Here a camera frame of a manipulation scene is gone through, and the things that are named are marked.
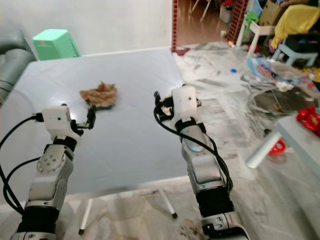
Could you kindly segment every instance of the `yellow cloth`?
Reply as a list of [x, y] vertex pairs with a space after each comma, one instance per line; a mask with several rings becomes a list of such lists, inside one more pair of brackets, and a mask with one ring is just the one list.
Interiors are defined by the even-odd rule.
[[318, 7], [303, 4], [289, 6], [274, 29], [275, 37], [271, 46], [277, 49], [279, 43], [288, 35], [308, 33], [319, 17]]

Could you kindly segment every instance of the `table surface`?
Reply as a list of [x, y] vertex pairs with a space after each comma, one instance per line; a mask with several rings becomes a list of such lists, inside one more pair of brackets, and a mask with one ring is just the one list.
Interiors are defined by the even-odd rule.
[[[62, 103], [73, 119], [84, 121], [87, 105], [79, 91], [94, 89], [101, 81], [115, 84], [117, 101], [112, 109], [98, 111], [94, 128], [84, 131], [75, 149], [66, 201], [186, 176], [179, 138], [153, 117], [154, 92], [165, 96], [183, 83], [167, 48], [31, 63], [1, 108], [0, 137], [32, 113]], [[43, 123], [24, 124], [1, 149], [4, 172], [41, 156], [50, 143]], [[31, 163], [12, 176], [10, 184], [20, 201], [26, 200], [35, 175]], [[5, 204], [2, 194], [0, 204]]]
[[286, 143], [320, 176], [320, 137], [297, 122], [296, 115], [280, 119], [275, 127]]

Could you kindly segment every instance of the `table leg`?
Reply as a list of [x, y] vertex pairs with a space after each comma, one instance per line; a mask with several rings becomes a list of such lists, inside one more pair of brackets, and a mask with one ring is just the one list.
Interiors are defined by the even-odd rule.
[[245, 164], [252, 169], [258, 167], [280, 138], [281, 134], [278, 131], [269, 133], [263, 143], [246, 159]]
[[174, 207], [171, 205], [171, 202], [169, 201], [167, 195], [166, 195], [165, 192], [164, 192], [163, 190], [161, 190], [161, 189], [159, 189], [159, 193], [160, 193], [162, 199], [164, 200], [166, 206], [168, 207], [168, 209], [169, 209], [172, 217], [173, 217], [174, 219], [176, 219], [176, 218], [178, 217], [178, 215], [177, 215], [176, 211], [174, 210]]
[[278, 58], [279, 58], [279, 56], [280, 56], [280, 53], [281, 53], [281, 50], [280, 50], [280, 48], [279, 48], [279, 46], [278, 46], [278, 49], [275, 50], [275, 52], [274, 52], [274, 54], [273, 54], [273, 56], [272, 56], [272, 59], [275, 60], [275, 61], [277, 61]]
[[191, 11], [189, 12], [190, 15], [191, 15], [191, 14], [193, 13], [193, 11], [196, 9], [196, 6], [198, 5], [199, 1], [200, 1], [200, 0], [196, 0], [193, 8], [192, 8]]
[[92, 201], [93, 201], [93, 199], [90, 198], [88, 203], [87, 203], [87, 205], [86, 205], [86, 209], [85, 209], [85, 212], [84, 212], [84, 215], [83, 215], [82, 223], [81, 223], [81, 226], [80, 226], [80, 229], [79, 229], [79, 232], [78, 232], [79, 235], [83, 235], [84, 232], [85, 232], [85, 228], [86, 228], [86, 225], [87, 225], [87, 220], [88, 220], [88, 217], [89, 217]]
[[285, 62], [285, 64], [292, 66], [295, 63], [295, 61], [296, 61], [296, 58], [294, 58], [293, 56], [290, 56], [288, 60]]
[[205, 16], [206, 16], [206, 14], [207, 14], [207, 11], [208, 11], [208, 8], [209, 8], [210, 3], [211, 3], [211, 0], [208, 1], [208, 4], [206, 5], [205, 10], [204, 10], [204, 12], [203, 12], [203, 15], [202, 15], [202, 17], [200, 18], [200, 21], [201, 21], [201, 22], [205, 19]]
[[315, 55], [314, 57], [311, 57], [308, 62], [306, 63], [306, 67], [312, 67], [315, 63], [317, 56]]
[[255, 52], [255, 50], [256, 50], [256, 46], [257, 46], [257, 44], [258, 44], [258, 40], [259, 40], [259, 31], [257, 31], [257, 32], [254, 33], [254, 38], [253, 38], [253, 40], [252, 40], [252, 42], [251, 42], [251, 46], [250, 46], [250, 48], [249, 48], [249, 51], [248, 51], [248, 53], [247, 53], [247, 55], [246, 55], [246, 58], [247, 58], [247, 59], [248, 59], [248, 58], [251, 58], [252, 55], [254, 54], [254, 52]]
[[244, 19], [242, 22], [240, 33], [239, 33], [238, 39], [236, 40], [236, 44], [235, 44], [236, 47], [241, 47], [242, 39], [244, 38], [244, 33], [245, 33], [245, 29], [246, 29], [245, 21], [246, 20]]

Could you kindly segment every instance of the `green chair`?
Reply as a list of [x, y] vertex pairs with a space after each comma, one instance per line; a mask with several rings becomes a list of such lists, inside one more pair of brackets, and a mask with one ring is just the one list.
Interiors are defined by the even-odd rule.
[[40, 60], [80, 57], [80, 52], [65, 29], [47, 29], [33, 37], [33, 44]]

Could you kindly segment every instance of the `black wire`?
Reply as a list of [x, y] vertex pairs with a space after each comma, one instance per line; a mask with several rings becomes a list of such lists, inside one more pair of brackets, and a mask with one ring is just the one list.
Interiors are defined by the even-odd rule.
[[3, 88], [3, 87], [0, 87], [0, 89], [2, 89], [3, 91], [6, 91], [6, 92], [8, 92], [8, 93], [10, 93], [10, 91], [9, 91], [8, 89], [5, 89], [5, 88]]
[[225, 161], [224, 161], [224, 160], [219, 156], [219, 154], [218, 154], [217, 146], [216, 146], [216, 144], [214, 143], [214, 141], [210, 138], [210, 141], [211, 141], [212, 144], [213, 144], [213, 148], [214, 148], [214, 150], [213, 150], [212, 148], [210, 148], [210, 147], [207, 146], [206, 144], [202, 143], [201, 141], [199, 141], [199, 140], [197, 140], [197, 139], [195, 139], [195, 138], [193, 138], [193, 137], [190, 137], [190, 136], [188, 136], [188, 135], [185, 135], [185, 134], [183, 134], [183, 133], [181, 133], [181, 132], [178, 132], [178, 131], [176, 131], [176, 130], [173, 130], [173, 129], [171, 129], [170, 127], [167, 127], [166, 125], [164, 125], [164, 124], [160, 121], [160, 119], [158, 118], [158, 115], [157, 115], [157, 112], [158, 112], [159, 110], [161, 110], [161, 107], [163, 107], [163, 103], [162, 103], [162, 102], [158, 103], [158, 104], [155, 106], [154, 110], [153, 110], [153, 116], [154, 116], [156, 122], [157, 122], [162, 128], [164, 128], [165, 130], [167, 130], [167, 131], [169, 131], [169, 132], [171, 132], [171, 133], [173, 133], [173, 134], [175, 134], [175, 135], [177, 135], [177, 136], [179, 136], [179, 137], [181, 137], [181, 138], [190, 140], [190, 141], [192, 141], [192, 142], [200, 145], [201, 147], [205, 148], [205, 149], [208, 150], [210, 153], [212, 153], [212, 154], [216, 157], [216, 160], [217, 160], [217, 162], [218, 162], [218, 164], [219, 164], [222, 172], [224, 173], [224, 175], [225, 175], [225, 177], [226, 177], [226, 187], [227, 187], [228, 192], [230, 193], [231, 190], [232, 190], [232, 188], [233, 188], [233, 182], [232, 182], [231, 177], [230, 177], [230, 175], [229, 175], [229, 170], [228, 170], [228, 167], [227, 167]]
[[[31, 159], [31, 160], [28, 160], [28, 161], [25, 161], [25, 162], [23, 162], [23, 163], [20, 163], [18, 166], [16, 166], [14, 169], [12, 169], [11, 170], [11, 172], [9, 172], [9, 174], [8, 174], [8, 176], [6, 177], [6, 181], [3, 183], [3, 189], [2, 189], [2, 192], [3, 192], [3, 196], [6, 198], [8, 198], [8, 186], [9, 186], [9, 180], [10, 180], [10, 178], [12, 177], [12, 175], [15, 173], [15, 171], [17, 171], [19, 168], [21, 168], [22, 166], [24, 166], [24, 165], [27, 165], [27, 164], [29, 164], [29, 163], [32, 163], [32, 162], [34, 162], [34, 161], [37, 161], [37, 160], [39, 160], [40, 159], [40, 157], [36, 157], [36, 158], [34, 158], [34, 159]], [[12, 205], [14, 206], [13, 207], [13, 209], [14, 210], [17, 210], [16, 208], [16, 206], [10, 201], [10, 202], [8, 202], [8, 204], [12, 207]]]
[[[8, 139], [8, 137], [17, 129], [19, 128], [21, 125], [23, 125], [24, 123], [30, 121], [30, 120], [34, 120], [35, 117], [34, 116], [31, 116], [31, 117], [28, 117], [27, 119], [19, 122], [17, 125], [15, 125], [5, 136], [4, 138], [2, 139], [2, 141], [0, 142], [0, 150], [3, 146], [3, 144], [5, 143], [5, 141]], [[0, 177], [2, 179], [2, 182], [3, 182], [3, 185], [5, 184], [6, 182], [6, 176], [4, 174], [4, 171], [1, 167], [1, 164], [0, 164]], [[14, 192], [12, 191], [11, 187], [9, 184], [7, 184], [7, 192], [9, 193], [10, 197], [12, 198], [13, 202], [15, 203], [15, 206], [13, 207], [12, 206], [12, 202], [10, 201], [9, 197], [8, 196], [4, 196], [4, 199], [5, 201], [13, 208], [15, 209], [18, 213], [20, 213], [21, 215], [24, 213], [24, 209], [23, 207], [21, 206], [20, 202], [18, 201], [16, 195], [14, 194]]]
[[9, 84], [11, 87], [14, 87], [14, 85], [13, 85], [12, 83], [8, 82], [8, 81], [0, 80], [0, 82], [7, 83], [7, 84]]

